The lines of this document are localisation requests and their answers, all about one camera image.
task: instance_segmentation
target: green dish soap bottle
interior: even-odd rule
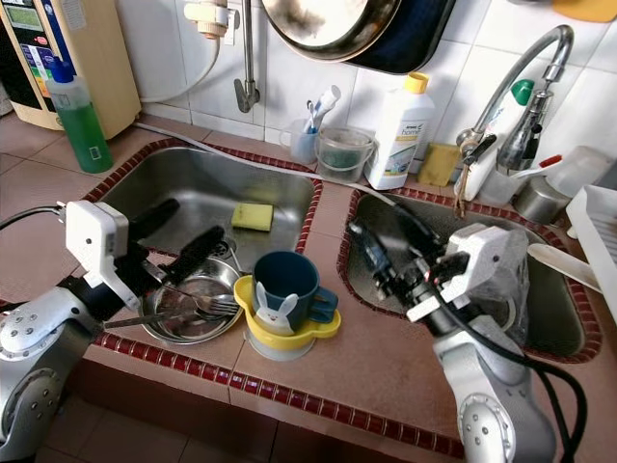
[[[54,57],[53,80],[46,82],[58,117],[82,171],[99,174],[112,168],[109,152],[86,82],[72,73],[71,65]]]

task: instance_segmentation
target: sink basin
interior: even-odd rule
[[[505,230],[523,230],[530,243],[545,242],[540,235],[527,227],[505,218],[467,212],[466,218],[460,220],[454,217],[451,207],[411,198],[389,196],[406,205],[444,239],[462,227],[479,222]],[[359,201],[356,216],[363,219],[368,227],[382,238],[395,268],[402,269],[406,263],[409,263],[407,244],[398,229],[392,209],[373,197],[364,196]],[[525,347],[556,357],[569,357],[577,354],[584,345],[585,336],[575,302],[565,279],[561,274],[534,258],[527,257],[527,263],[530,288],[527,297],[529,321]],[[380,301],[377,298],[371,275],[366,270],[362,256],[353,243],[349,251],[347,277],[351,287],[361,299],[370,305],[394,313],[405,313],[395,298],[391,297],[386,301]]]
[[[132,219],[176,198],[179,211],[142,244],[177,254],[199,234],[221,225],[242,269],[251,271],[262,255],[296,248],[314,191],[307,178],[266,171],[201,150],[166,148],[150,154],[101,201]],[[272,204],[271,231],[233,229],[231,215],[238,203]],[[232,264],[228,250],[220,250],[218,257]]]

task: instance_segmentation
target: faucet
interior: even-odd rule
[[[548,31],[524,52],[519,61],[512,66],[496,88],[495,93],[486,108],[484,108],[475,126],[463,130],[458,135],[456,144],[460,147],[464,158],[471,154],[482,141],[487,124],[495,115],[503,98],[507,95],[512,85],[514,85],[517,77],[519,77],[531,60],[555,41],[557,41],[557,50],[552,57],[552,61],[544,71],[544,88],[533,93],[533,98],[527,105],[521,120],[505,139],[497,154],[497,168],[506,174],[511,170],[519,171],[530,166],[540,142],[540,133],[543,128],[542,122],[552,98],[549,86],[554,82],[559,82],[575,41],[574,30],[565,24]]]
[[[242,29],[244,31],[244,68],[246,78],[244,85],[240,79],[235,79],[235,97],[238,100],[238,108],[243,113],[248,113],[251,108],[259,103],[259,90],[253,77],[253,15],[251,14],[251,0],[242,0]]]

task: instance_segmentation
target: tiled countertop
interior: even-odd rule
[[[262,142],[158,118],[144,117],[141,122],[213,145],[285,159],[282,149]],[[144,145],[163,138],[127,129],[110,144],[115,168]],[[110,173],[90,176],[80,172],[61,133],[22,123],[14,115],[0,119],[0,219],[34,205],[80,199]],[[423,189],[449,195],[447,189]],[[237,323],[216,340],[193,346],[165,345],[141,327],[123,328],[114,331],[123,343],[114,336],[104,338],[104,346],[93,345],[87,358],[399,458],[456,461],[445,456],[448,447],[443,448],[451,445],[447,441],[458,440],[455,402],[433,354],[430,335],[420,325],[360,305],[336,272],[351,198],[352,190],[326,183],[308,235],[305,255],[317,265],[322,285],[338,294],[343,325],[335,338],[319,341],[305,357],[291,363],[268,361],[244,342],[244,323]],[[77,266],[64,247],[64,228],[51,217],[33,217],[0,233],[0,299],[36,297],[78,272]],[[590,362],[560,366],[578,378],[589,401],[589,421],[577,461],[597,463],[611,459],[614,440],[617,328],[602,297],[591,291],[587,295],[604,335],[601,351]],[[117,352],[124,349],[124,354]],[[166,360],[161,349],[174,354]],[[566,397],[564,409],[571,420],[570,393],[563,384],[555,382],[555,387]],[[285,403],[270,399],[268,388],[274,388],[273,394],[285,393]],[[541,387],[536,390],[550,415],[548,398]],[[332,404],[338,404],[335,413],[339,415],[329,417],[326,408]],[[353,416],[343,417],[346,410]],[[418,433],[418,429],[428,433]],[[427,436],[432,439],[428,444],[423,442]]]

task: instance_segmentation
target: sink drain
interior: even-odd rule
[[[235,241],[231,238],[226,238],[216,245],[214,248],[214,252],[212,253],[213,258],[225,260],[231,257],[231,248],[234,252],[237,249]]]

